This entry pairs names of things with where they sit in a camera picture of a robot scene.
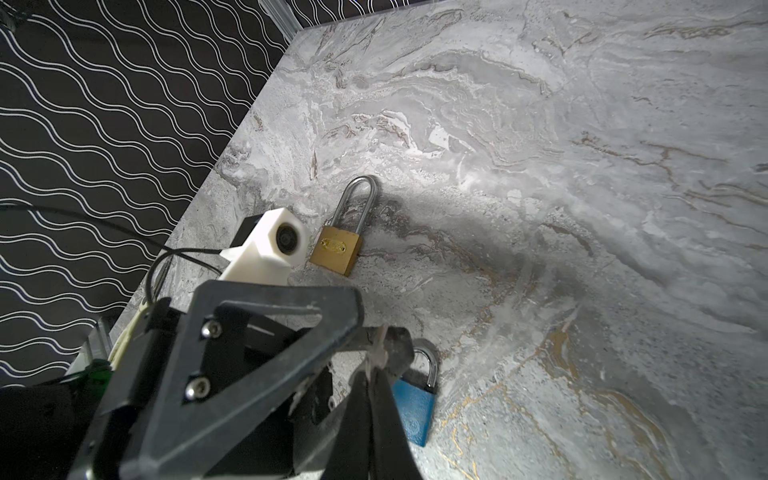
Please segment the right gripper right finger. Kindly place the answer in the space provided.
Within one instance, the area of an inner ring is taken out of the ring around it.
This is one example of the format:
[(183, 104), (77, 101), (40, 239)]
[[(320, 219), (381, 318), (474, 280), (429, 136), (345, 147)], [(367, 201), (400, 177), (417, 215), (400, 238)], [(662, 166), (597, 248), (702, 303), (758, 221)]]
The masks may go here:
[(386, 373), (353, 377), (323, 479), (420, 479)]

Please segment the small blue padlock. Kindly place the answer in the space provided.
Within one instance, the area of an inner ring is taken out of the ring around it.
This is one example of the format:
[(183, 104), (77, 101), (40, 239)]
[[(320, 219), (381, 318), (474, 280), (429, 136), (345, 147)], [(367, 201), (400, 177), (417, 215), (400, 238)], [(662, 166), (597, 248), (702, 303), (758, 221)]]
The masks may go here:
[(392, 392), (407, 439), (425, 447), (436, 405), (440, 359), (437, 347), (424, 338), (415, 339), (413, 348), (416, 356), (427, 360), (428, 371), (409, 368), (393, 384)]

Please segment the large brass padlock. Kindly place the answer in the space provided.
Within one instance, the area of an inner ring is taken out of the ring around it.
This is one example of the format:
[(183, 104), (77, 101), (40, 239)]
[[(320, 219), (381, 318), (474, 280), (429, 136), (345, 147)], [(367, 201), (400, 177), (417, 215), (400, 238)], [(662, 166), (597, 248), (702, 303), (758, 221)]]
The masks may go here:
[[(338, 223), (346, 212), (355, 188), (363, 183), (368, 185), (368, 197), (355, 229), (349, 231), (339, 228)], [(378, 185), (374, 176), (362, 175), (353, 178), (344, 189), (330, 222), (321, 228), (309, 262), (348, 277), (363, 245), (362, 232), (378, 195)]]

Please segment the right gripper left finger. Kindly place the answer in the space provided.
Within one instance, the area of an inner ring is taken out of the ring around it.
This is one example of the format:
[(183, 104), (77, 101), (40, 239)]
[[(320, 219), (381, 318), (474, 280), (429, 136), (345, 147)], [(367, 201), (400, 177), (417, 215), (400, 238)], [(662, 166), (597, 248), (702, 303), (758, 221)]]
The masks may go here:
[[(162, 305), (128, 347), (75, 456), (75, 479), (191, 479), (207, 473), (361, 328), (360, 292), (210, 280), (189, 310)], [(276, 341), (258, 367), (245, 359), (256, 315), (316, 315)]]

